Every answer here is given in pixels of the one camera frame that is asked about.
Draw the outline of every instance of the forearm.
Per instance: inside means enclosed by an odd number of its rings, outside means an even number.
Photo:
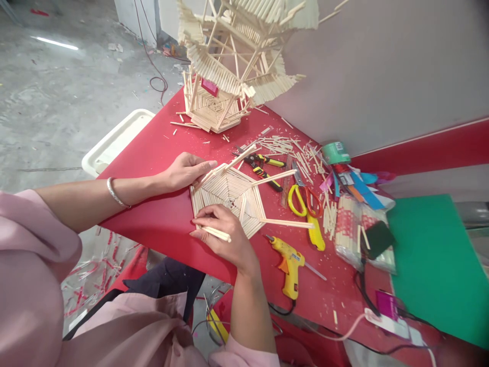
[[[231,334],[247,348],[276,353],[274,331],[259,267],[255,274],[248,276],[238,272],[231,308]]]
[[[112,187],[126,205],[136,205],[163,193],[162,183],[153,177],[119,178]],[[107,189],[107,180],[63,183],[35,190],[60,221],[82,232],[124,210]]]

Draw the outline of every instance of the hand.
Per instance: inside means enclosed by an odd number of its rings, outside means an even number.
[[[239,219],[224,205],[209,205],[201,209],[195,219],[195,224],[208,226],[228,233],[231,242],[225,242],[203,229],[190,233],[192,237],[199,238],[211,248],[216,255],[236,265],[238,271],[244,275],[255,276],[260,274],[260,263],[255,250],[241,227]]]
[[[217,161],[205,161],[196,155],[184,152],[164,172],[154,176],[162,184],[160,194],[174,192],[194,181],[200,181],[206,173],[218,165]]]

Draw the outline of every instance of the silver bangle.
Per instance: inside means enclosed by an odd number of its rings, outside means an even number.
[[[112,188],[112,180],[113,180],[113,179],[114,179],[113,177],[109,177],[109,178],[107,179],[107,188],[108,188],[108,191],[110,192],[110,194],[112,195],[112,197],[114,198],[114,200],[115,200],[116,202],[118,202],[118,204],[119,204],[120,206],[123,206],[123,207],[124,207],[124,208],[126,208],[126,209],[131,208],[131,207],[132,207],[132,205],[126,205],[126,204],[124,204],[124,203],[122,202],[122,200],[121,200],[121,199],[119,199],[119,198],[117,197],[116,193],[114,192],[114,189]]]

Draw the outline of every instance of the white plastic container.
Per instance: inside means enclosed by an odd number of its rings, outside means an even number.
[[[144,109],[132,111],[83,157],[83,170],[98,177],[154,116],[154,113]]]

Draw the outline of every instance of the green board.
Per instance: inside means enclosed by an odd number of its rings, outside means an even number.
[[[489,282],[450,196],[398,199],[387,217],[396,296],[438,329],[489,349]]]

